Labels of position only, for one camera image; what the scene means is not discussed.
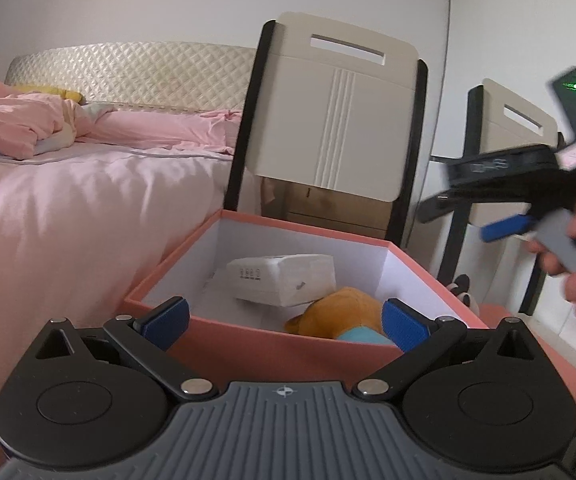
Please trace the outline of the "white tissue pack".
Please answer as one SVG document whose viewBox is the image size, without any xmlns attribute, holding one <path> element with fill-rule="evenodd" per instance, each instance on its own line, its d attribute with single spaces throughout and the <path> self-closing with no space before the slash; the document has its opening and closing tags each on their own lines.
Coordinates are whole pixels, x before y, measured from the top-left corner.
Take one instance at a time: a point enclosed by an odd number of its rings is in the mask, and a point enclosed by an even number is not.
<svg viewBox="0 0 576 480">
<path fill-rule="evenodd" d="M 337 290 L 329 255 L 248 257 L 226 266 L 228 286 L 237 299 L 287 308 L 308 304 Z"/>
</svg>

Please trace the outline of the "pink shoe box base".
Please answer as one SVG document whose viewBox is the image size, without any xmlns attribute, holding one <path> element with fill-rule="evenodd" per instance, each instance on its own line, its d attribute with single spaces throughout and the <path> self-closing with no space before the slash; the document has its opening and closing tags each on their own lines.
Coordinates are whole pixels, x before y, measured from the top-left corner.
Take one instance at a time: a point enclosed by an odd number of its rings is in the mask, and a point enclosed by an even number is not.
<svg viewBox="0 0 576 480">
<path fill-rule="evenodd" d="M 452 315 L 472 328 L 483 322 L 402 249 L 350 233 L 221 210 L 207 219 L 124 299 L 143 314 L 184 297 L 191 320 L 169 353 L 218 387 L 228 382 L 341 380 L 353 385 L 401 352 L 390 344 L 290 335 L 285 324 L 305 307 L 279 308 L 233 297 L 227 263 L 243 257 L 325 254 L 340 287 L 378 301 L 399 298 L 428 318 Z"/>
</svg>

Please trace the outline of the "pink shoe box lid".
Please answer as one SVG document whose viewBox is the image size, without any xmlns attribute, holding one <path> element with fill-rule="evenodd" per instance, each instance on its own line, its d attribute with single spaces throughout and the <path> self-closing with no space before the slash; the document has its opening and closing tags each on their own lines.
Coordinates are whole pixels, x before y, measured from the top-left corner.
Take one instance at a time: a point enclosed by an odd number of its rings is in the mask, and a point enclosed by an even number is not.
<svg viewBox="0 0 576 480">
<path fill-rule="evenodd" d="M 510 313 L 497 304 L 481 304 L 479 309 L 479 318 L 492 328 L 496 327 L 503 318 L 510 318 L 511 316 L 526 321 L 528 329 L 538 340 L 576 401 L 576 350 L 546 327 L 538 322 L 530 321 L 523 314 Z"/>
</svg>

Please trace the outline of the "beige folding chair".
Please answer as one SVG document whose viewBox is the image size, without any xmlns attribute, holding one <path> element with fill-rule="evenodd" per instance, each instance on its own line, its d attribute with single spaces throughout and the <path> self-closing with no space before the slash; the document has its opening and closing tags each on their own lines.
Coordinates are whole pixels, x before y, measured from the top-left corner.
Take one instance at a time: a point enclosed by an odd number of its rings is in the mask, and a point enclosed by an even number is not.
<svg viewBox="0 0 576 480">
<path fill-rule="evenodd" d="M 531 102 L 492 79 L 467 94 L 463 154 L 478 155 L 529 144 L 555 146 L 561 139 L 556 120 Z M 520 238 L 484 243 L 480 230 L 466 223 L 466 214 L 452 214 L 438 279 L 451 283 L 470 278 L 470 295 L 478 304 L 500 304 L 531 315 L 545 282 L 538 265 L 518 255 Z"/>
<path fill-rule="evenodd" d="M 223 207 L 243 175 L 379 200 L 402 245 L 422 138 L 428 66 L 406 41 L 285 12 L 263 25 Z"/>
</svg>

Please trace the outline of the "yellow plush on bed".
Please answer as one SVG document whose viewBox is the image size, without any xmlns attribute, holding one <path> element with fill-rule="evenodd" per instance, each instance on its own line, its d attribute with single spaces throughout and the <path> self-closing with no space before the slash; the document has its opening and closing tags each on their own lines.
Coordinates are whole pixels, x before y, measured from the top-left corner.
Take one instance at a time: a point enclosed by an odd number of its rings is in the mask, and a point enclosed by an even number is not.
<svg viewBox="0 0 576 480">
<path fill-rule="evenodd" d="M 51 94 L 52 96 L 60 96 L 61 99 L 71 100 L 77 104 L 82 104 L 85 102 L 85 96 L 83 96 L 82 93 L 53 86 L 35 86 L 34 84 L 22 84 L 22 86 L 14 86 L 13 89 L 23 93 L 44 93 Z"/>
</svg>

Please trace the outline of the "orange plush bear toy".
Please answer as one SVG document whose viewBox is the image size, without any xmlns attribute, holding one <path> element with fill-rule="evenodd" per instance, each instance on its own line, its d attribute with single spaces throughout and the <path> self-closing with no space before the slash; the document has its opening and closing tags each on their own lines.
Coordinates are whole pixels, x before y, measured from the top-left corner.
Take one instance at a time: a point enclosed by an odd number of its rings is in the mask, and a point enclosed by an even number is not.
<svg viewBox="0 0 576 480">
<path fill-rule="evenodd" d="M 384 335 L 381 314 L 382 304 L 375 298 L 359 289 L 343 287 L 290 318 L 285 330 L 292 335 L 393 346 Z"/>
</svg>

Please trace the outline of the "bed with pink bedding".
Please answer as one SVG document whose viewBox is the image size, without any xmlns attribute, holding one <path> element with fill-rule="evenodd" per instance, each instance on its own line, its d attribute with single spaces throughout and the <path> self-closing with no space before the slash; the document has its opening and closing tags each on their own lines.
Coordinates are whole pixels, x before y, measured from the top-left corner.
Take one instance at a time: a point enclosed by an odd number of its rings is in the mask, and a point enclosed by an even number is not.
<svg viewBox="0 0 576 480">
<path fill-rule="evenodd" d="M 88 110 L 0 82 L 0 388 L 47 321 L 106 320 L 222 207 L 240 122 L 237 106 Z"/>
</svg>

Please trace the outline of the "left beige folding chair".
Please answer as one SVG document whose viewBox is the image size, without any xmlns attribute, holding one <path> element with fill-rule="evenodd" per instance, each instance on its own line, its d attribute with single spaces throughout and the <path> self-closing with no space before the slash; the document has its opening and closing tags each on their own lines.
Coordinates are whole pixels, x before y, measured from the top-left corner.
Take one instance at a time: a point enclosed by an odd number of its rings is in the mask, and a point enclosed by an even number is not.
<svg viewBox="0 0 576 480">
<path fill-rule="evenodd" d="M 243 175 L 379 200 L 402 245 L 422 138 L 428 66 L 406 41 L 285 12 L 263 25 L 223 207 Z"/>
</svg>

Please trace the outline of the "wooden drawer cabinet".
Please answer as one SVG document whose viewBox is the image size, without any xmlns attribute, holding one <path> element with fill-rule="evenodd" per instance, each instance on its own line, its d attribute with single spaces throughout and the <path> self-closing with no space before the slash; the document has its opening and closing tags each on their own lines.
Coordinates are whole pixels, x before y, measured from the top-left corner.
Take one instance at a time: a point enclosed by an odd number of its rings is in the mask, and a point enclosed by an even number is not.
<svg viewBox="0 0 576 480">
<path fill-rule="evenodd" d="M 391 203 L 323 188 L 263 178 L 262 214 L 292 223 L 382 240 Z"/>
</svg>

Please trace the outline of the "quilted cream headboard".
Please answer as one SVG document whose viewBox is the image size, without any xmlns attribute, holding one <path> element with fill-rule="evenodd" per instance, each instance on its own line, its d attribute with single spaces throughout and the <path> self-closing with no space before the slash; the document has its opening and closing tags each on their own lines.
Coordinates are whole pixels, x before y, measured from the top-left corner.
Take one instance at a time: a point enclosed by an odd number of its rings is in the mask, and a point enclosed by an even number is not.
<svg viewBox="0 0 576 480">
<path fill-rule="evenodd" d="M 254 58 L 253 48 L 202 42 L 85 44 L 20 55 L 4 82 L 73 90 L 131 110 L 240 110 Z"/>
</svg>

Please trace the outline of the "panda plush toy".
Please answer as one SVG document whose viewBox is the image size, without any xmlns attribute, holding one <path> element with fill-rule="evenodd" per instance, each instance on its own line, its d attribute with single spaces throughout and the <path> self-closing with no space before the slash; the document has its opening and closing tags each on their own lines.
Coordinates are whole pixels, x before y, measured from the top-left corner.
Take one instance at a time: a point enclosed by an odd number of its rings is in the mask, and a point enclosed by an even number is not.
<svg viewBox="0 0 576 480">
<path fill-rule="evenodd" d="M 460 274 L 454 278 L 446 289 L 459 301 L 468 307 L 475 315 L 480 313 L 478 302 L 470 295 L 470 278 L 467 274 Z"/>
</svg>

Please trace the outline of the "right beige folding chair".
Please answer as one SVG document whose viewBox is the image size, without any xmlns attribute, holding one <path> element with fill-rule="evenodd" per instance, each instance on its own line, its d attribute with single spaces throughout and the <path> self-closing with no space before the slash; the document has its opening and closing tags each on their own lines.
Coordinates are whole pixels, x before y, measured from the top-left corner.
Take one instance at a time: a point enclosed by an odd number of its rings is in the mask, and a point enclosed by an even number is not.
<svg viewBox="0 0 576 480">
<path fill-rule="evenodd" d="M 478 155 L 529 144 L 555 146 L 561 139 L 556 120 L 531 102 L 492 79 L 467 94 L 463 154 Z M 545 282 L 538 265 L 518 255 L 520 238 L 484 243 L 480 230 L 466 223 L 466 214 L 452 214 L 438 279 L 451 283 L 470 278 L 470 295 L 478 304 L 500 304 L 531 315 Z"/>
</svg>

